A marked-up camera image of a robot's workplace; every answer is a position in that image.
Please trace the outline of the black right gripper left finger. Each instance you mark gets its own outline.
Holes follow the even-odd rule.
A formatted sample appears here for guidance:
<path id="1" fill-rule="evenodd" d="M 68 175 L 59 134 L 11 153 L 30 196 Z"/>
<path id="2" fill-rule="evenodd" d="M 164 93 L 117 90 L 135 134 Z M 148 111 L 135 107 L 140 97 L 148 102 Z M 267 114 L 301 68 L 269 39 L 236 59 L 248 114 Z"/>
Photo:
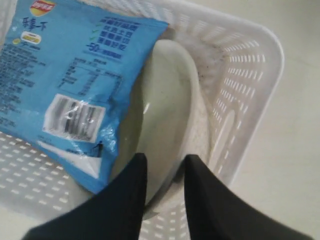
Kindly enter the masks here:
<path id="1" fill-rule="evenodd" d="M 147 191 L 147 158 L 136 153 L 106 188 L 75 209 L 31 228 L 25 240 L 137 240 Z"/>

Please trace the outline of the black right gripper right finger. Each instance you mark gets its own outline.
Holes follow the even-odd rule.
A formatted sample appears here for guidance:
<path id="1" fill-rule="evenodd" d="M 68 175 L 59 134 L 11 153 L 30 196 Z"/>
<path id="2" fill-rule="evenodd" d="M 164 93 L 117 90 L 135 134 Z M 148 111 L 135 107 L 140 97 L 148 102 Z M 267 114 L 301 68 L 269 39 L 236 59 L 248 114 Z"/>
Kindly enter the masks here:
<path id="1" fill-rule="evenodd" d="M 310 240 L 236 196 L 198 155 L 184 158 L 184 200 L 192 240 Z"/>

